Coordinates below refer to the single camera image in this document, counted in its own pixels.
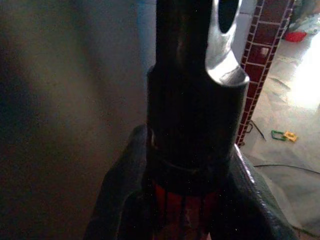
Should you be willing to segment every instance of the floor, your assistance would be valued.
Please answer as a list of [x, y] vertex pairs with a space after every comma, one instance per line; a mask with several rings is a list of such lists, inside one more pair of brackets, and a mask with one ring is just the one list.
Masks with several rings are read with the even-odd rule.
[[[320, 34], [281, 41], [252, 116], [266, 141], [253, 128], [241, 147], [255, 166], [265, 165], [258, 169], [289, 222], [313, 236], [320, 236], [319, 57]], [[271, 130], [294, 132], [298, 140], [272, 139]]]

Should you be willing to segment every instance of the gray wall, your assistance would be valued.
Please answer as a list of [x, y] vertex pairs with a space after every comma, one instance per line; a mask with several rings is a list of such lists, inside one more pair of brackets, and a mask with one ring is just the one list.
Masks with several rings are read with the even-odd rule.
[[81, 239], [145, 122], [133, 1], [0, 3], [0, 239]]

